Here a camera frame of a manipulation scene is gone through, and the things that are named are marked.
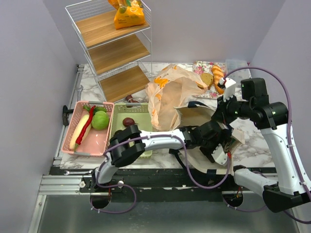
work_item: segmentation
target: white wall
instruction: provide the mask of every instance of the white wall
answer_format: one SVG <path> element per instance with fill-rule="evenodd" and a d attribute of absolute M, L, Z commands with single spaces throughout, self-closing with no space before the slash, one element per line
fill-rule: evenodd
<path fill-rule="evenodd" d="M 65 11 L 82 0 L 43 1 L 76 62 L 86 63 Z M 251 61 L 285 0 L 144 1 L 152 10 L 153 60 L 193 62 Z"/>
<path fill-rule="evenodd" d="M 295 143 L 307 174 L 311 177 L 310 87 L 311 87 L 311 1 L 286 0 L 251 65 L 266 68 L 286 84 L 293 108 Z M 272 77 L 264 77 L 271 101 L 286 102 L 284 92 Z M 311 220 L 310 204 L 304 205 L 304 220 Z"/>
<path fill-rule="evenodd" d="M 0 232 L 27 232 L 76 64 L 42 0 L 0 4 Z"/>

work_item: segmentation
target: floral placemat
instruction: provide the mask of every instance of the floral placemat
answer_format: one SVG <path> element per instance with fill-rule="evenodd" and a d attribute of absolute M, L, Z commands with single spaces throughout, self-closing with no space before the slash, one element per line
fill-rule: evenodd
<path fill-rule="evenodd" d="M 198 75 L 201 75 L 203 73 L 209 73 L 211 75 L 213 75 L 211 69 L 213 67 L 213 65 L 218 65 L 224 75 L 226 75 L 227 73 L 227 68 L 225 66 L 225 63 L 219 63 L 219 62 L 201 62 L 201 61 L 196 61 L 193 63 L 193 72 L 197 73 Z M 217 99 L 219 96 L 221 96 L 221 94 L 219 94 L 216 89 L 215 89 L 215 85 L 213 84 L 210 87 L 210 90 L 207 90 L 206 93 L 201 94 L 197 97 L 201 97 L 201 98 L 207 98 L 207 99 Z"/>

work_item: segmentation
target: gray floor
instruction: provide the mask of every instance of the gray floor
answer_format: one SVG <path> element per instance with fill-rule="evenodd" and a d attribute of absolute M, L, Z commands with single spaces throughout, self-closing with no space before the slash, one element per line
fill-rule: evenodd
<path fill-rule="evenodd" d="M 110 204 L 110 210 L 129 203 Z M 255 194 L 247 194 L 241 207 L 263 205 Z M 242 213 L 221 202 L 140 202 L 122 215 L 98 214 L 90 210 L 87 196 L 49 196 L 40 222 L 40 233 L 276 233 L 299 232 L 284 213 L 269 210 Z"/>

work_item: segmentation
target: plastic basket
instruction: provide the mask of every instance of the plastic basket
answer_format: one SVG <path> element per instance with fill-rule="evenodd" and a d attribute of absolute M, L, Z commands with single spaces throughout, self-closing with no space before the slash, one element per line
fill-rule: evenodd
<path fill-rule="evenodd" d="M 78 125 L 80 119 L 87 114 L 87 110 L 83 108 L 84 105 L 92 107 L 93 105 L 104 107 L 107 110 L 109 116 L 109 125 L 105 130 L 95 130 L 91 128 L 85 140 L 77 148 L 76 151 L 69 149 L 70 140 L 72 134 Z M 71 121 L 66 133 L 65 140 L 62 146 L 62 152 L 72 155 L 86 155 L 86 156 L 102 156 L 104 151 L 109 146 L 109 133 L 111 127 L 111 118 L 113 116 L 114 103 L 108 102 L 89 102 L 89 101 L 78 101 L 74 107 L 74 111 L 71 117 Z"/>
<path fill-rule="evenodd" d="M 124 118 L 130 117 L 138 128 L 144 131 L 152 131 L 151 117 L 148 112 L 148 103 L 116 103 L 111 121 L 110 138 L 117 130 L 124 130 L 122 121 Z M 152 150 L 145 151 L 140 158 L 149 158 L 152 155 Z"/>

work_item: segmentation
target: green basket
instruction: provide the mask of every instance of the green basket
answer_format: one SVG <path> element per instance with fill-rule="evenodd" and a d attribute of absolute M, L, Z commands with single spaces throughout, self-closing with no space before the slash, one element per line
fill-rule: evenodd
<path fill-rule="evenodd" d="M 152 131 L 151 117 L 148 112 L 148 103 L 116 103 L 112 122 L 110 138 L 115 134 L 117 130 L 124 130 L 125 127 L 122 124 L 124 118 L 130 117 L 135 123 L 138 124 L 138 128 L 144 131 Z M 152 155 L 152 150 L 145 151 L 140 158 L 149 158 Z"/>

